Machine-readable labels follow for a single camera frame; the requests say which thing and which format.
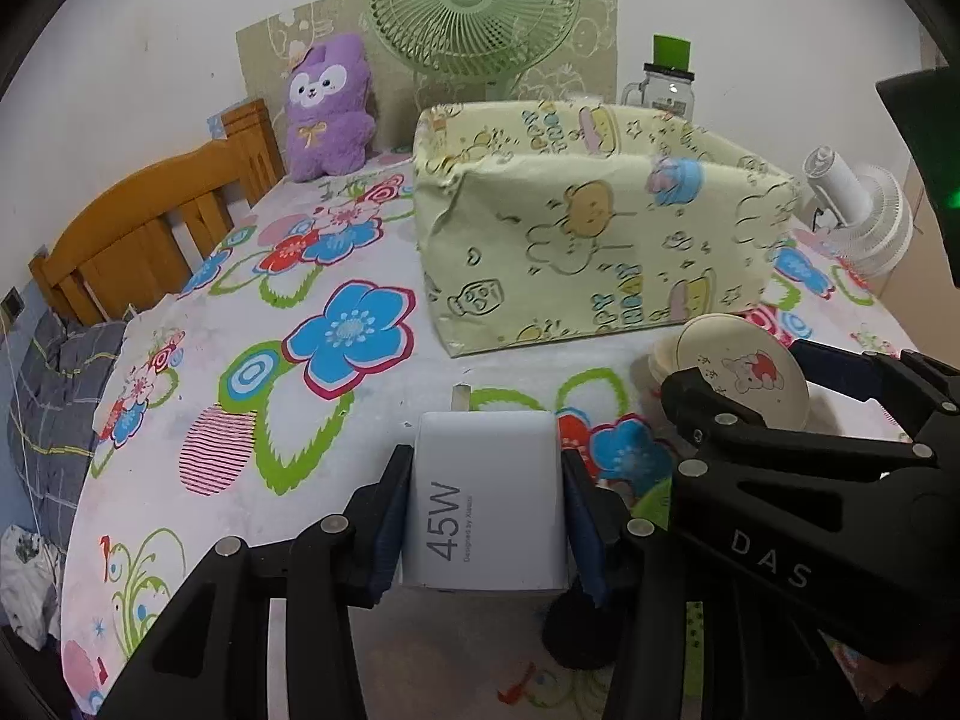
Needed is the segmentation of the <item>cream round bear mirror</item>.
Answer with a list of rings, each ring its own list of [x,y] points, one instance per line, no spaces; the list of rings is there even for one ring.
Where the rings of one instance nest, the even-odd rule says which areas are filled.
[[[659,340],[647,355],[658,385],[696,367],[715,392],[765,419],[775,429],[799,431],[811,412],[807,379],[784,344],[742,317],[704,314]]]

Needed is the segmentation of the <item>black car key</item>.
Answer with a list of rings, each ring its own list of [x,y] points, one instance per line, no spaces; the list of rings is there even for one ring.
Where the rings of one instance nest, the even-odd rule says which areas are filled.
[[[574,671],[612,667],[617,656],[619,620],[613,606],[594,598],[574,582],[550,603],[540,639],[548,655]]]

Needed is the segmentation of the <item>green panda perforated case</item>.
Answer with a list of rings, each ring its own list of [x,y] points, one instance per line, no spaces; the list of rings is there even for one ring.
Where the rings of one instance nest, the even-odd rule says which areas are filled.
[[[661,528],[669,525],[670,479],[654,484],[636,500],[631,513]],[[683,677],[683,720],[700,720],[703,706],[703,603],[688,601],[685,608],[685,676]]]

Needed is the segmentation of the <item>white 45W charger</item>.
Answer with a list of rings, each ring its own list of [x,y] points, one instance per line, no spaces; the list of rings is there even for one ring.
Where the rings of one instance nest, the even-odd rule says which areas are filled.
[[[467,385],[418,424],[400,577],[457,593],[566,587],[560,436],[539,410],[473,411]]]

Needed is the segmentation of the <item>white clip fan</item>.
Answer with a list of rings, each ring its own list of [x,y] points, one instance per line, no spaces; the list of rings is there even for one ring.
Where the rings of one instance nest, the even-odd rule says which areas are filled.
[[[907,255],[913,212],[887,169],[853,169],[831,146],[819,146],[802,163],[812,192],[811,229],[818,245],[867,280],[885,277]]]

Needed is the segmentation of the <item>yellow cartoon storage box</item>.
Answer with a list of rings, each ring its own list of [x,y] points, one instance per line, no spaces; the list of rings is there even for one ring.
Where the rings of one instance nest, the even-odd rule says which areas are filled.
[[[752,309],[800,200],[788,172],[706,128],[607,104],[433,106],[413,167],[451,356]]]

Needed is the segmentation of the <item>grey plaid pillow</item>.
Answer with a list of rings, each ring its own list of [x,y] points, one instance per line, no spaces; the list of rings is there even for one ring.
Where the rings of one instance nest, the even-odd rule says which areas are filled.
[[[78,500],[98,438],[94,411],[121,351],[125,325],[67,323],[46,312],[16,369],[7,437],[34,530],[68,550]]]

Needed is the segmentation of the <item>glass mug jar green lid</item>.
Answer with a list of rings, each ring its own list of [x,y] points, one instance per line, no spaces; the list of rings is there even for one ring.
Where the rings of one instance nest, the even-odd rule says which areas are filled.
[[[691,121],[695,109],[691,48],[681,37],[654,34],[652,60],[644,64],[644,78],[623,88],[620,104],[656,109]]]

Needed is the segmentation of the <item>beige cartoon backboard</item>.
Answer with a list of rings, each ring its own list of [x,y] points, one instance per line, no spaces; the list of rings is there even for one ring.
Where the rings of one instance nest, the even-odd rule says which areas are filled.
[[[619,0],[581,0],[579,16],[562,47],[509,87],[512,99],[617,98]],[[409,146],[420,110],[439,103],[471,103],[485,87],[449,76],[427,76],[399,62],[377,39],[364,0],[316,0],[282,11],[236,32],[245,91],[267,104],[279,140],[286,137],[285,106],[293,67],[309,47],[342,32],[363,37],[373,74],[370,111],[376,119],[371,148]]]

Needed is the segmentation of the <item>green desk fan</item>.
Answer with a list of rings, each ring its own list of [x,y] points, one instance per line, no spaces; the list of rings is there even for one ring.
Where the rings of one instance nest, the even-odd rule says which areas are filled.
[[[579,18],[581,0],[366,0],[384,47],[410,70],[482,85],[501,101],[550,57]]]

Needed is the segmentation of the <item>purple plush bunny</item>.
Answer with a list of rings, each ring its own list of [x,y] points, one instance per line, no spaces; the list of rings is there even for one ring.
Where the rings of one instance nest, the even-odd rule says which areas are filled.
[[[286,167],[291,181],[345,176],[366,163],[376,121],[368,112],[371,69],[354,32],[313,44],[291,70]]]

